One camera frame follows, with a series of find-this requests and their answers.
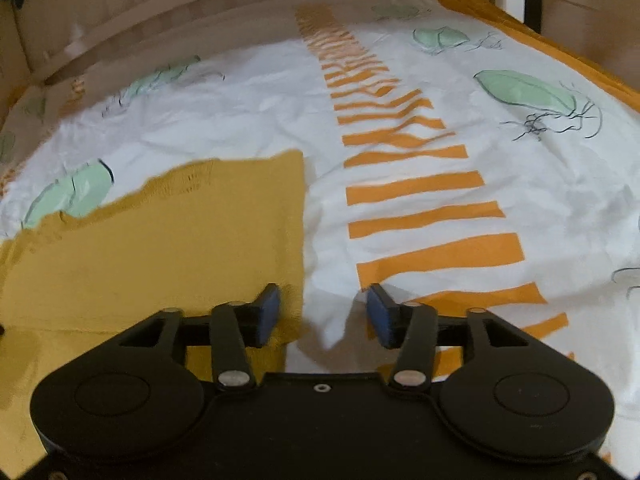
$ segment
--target mustard yellow fabric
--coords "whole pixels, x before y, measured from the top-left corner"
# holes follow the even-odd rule
[[[443,7],[481,20],[503,31],[519,43],[533,47],[573,68],[589,81],[599,86],[633,110],[640,112],[640,94],[619,78],[585,57],[537,34],[523,23],[494,6],[488,0],[438,0]]]
[[[250,352],[258,376],[284,364],[302,315],[303,157],[207,160],[149,181],[83,219],[45,217],[0,248],[0,468],[43,450],[28,404],[55,368],[162,308],[206,314],[281,286],[281,321]],[[188,367],[210,378],[209,349]]]

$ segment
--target circular cover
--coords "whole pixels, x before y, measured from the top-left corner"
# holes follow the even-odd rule
[[[31,397],[31,420],[61,452],[117,461],[172,442],[203,405],[197,378],[168,356],[113,346],[47,376]]]
[[[556,462],[598,447],[613,418],[607,386],[560,354],[493,348],[440,391],[445,418],[483,449],[515,461]]]

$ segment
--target bed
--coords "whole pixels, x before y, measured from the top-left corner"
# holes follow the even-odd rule
[[[388,371],[396,354],[367,334],[359,299],[370,283],[447,315],[491,308],[605,380],[616,418],[602,455],[631,478],[636,0],[543,0],[543,36],[496,1],[5,4],[0,234],[89,215],[193,161],[299,150],[305,286],[287,371]],[[91,193],[74,202],[80,179]],[[0,322],[9,334],[49,321],[4,305]],[[42,453],[30,388],[79,347],[16,369],[6,340],[0,470],[14,477]],[[436,374],[459,365],[442,349]]]

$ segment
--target orange fabric border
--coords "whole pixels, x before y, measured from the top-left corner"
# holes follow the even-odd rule
[[[537,34],[529,27],[508,15],[488,0],[438,0],[440,4],[467,16],[487,23],[503,31],[519,43],[535,48],[543,54],[557,59],[583,75],[594,85],[603,89],[619,101],[640,112],[640,93],[606,72],[601,66],[585,57],[573,54],[567,48]]]

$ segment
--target white bed sheet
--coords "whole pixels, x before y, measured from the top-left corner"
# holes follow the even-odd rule
[[[320,62],[300,37],[295,7],[331,4],[336,20],[400,80],[386,101],[420,89],[446,131],[430,143],[463,144],[468,158],[421,156],[344,168],[357,153],[385,145],[344,146],[342,136],[370,129],[337,123]],[[0,202],[0,232],[14,236],[33,200],[57,178],[100,158],[113,171],[105,203],[139,189],[147,179],[191,160],[248,158],[297,148],[305,154],[304,327],[289,346],[291,372],[373,370],[394,352],[367,340],[363,306],[356,300],[356,264],[488,234],[516,233],[525,258],[495,267],[403,272],[385,280],[396,301],[443,290],[491,291],[535,282],[548,304],[510,304],[492,310],[518,326],[566,314],[568,326],[545,338],[557,350],[601,376],[616,397],[616,420],[605,450],[631,476],[640,470],[640,292],[627,297],[640,264],[640,118],[564,64],[500,31],[441,7],[436,0],[396,0],[420,9],[407,20],[378,20],[371,7],[392,0],[283,0],[247,6],[165,34],[82,77],[95,105],[58,124],[69,83],[46,89],[42,120],[14,108],[3,133],[16,135],[15,156],[42,143]],[[475,40],[494,32],[501,49],[450,48],[432,56],[412,38],[416,28],[452,27]],[[119,114],[104,113],[113,95],[138,76],[175,59],[198,55],[175,82],[133,99]],[[586,94],[602,110],[601,131],[524,135],[522,107],[502,104],[474,75],[515,70]],[[367,100],[360,95],[357,100]],[[377,121],[393,127],[398,120]],[[412,125],[406,132],[429,136]],[[479,171],[484,186],[401,196],[349,206],[346,188],[437,173]],[[350,239],[349,222],[418,213],[462,203],[497,201],[505,218],[436,222]]]

